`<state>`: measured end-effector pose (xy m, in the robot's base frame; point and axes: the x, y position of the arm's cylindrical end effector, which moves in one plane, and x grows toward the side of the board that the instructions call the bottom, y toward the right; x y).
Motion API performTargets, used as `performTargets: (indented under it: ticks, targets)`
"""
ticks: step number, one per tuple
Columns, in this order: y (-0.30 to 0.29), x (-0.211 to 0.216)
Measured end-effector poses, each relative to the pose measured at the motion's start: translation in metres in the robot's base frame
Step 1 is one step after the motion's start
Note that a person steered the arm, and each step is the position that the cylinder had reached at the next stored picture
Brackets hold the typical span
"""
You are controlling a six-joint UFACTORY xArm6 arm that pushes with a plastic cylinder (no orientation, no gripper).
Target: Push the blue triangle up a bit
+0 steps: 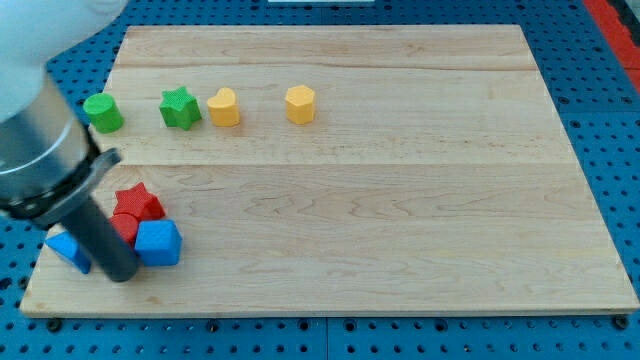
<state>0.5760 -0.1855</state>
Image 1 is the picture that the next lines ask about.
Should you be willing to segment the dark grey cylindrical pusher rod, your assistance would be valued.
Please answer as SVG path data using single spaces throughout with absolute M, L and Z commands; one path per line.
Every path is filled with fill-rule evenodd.
M 137 273 L 134 251 L 92 198 L 64 215 L 61 224 L 111 281 L 126 282 Z

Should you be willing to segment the black flange mount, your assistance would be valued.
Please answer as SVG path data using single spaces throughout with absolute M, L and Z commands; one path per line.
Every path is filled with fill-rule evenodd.
M 81 220 L 84 225 L 96 225 L 106 216 L 92 198 L 92 193 L 104 176 L 121 160 L 116 148 L 101 151 L 90 134 L 89 153 L 60 183 L 44 193 L 21 199 L 1 198 L 1 215 L 12 220 L 31 222 L 35 227 L 49 230 L 62 223 L 73 211 L 92 203 L 94 215 Z

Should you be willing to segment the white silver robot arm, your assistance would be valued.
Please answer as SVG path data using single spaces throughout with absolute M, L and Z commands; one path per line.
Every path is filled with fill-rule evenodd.
M 46 71 L 47 62 L 93 36 L 125 0 L 1 4 L 1 213 L 48 230 L 62 225 L 114 282 L 138 270 L 91 193 L 121 159 L 102 151 Z

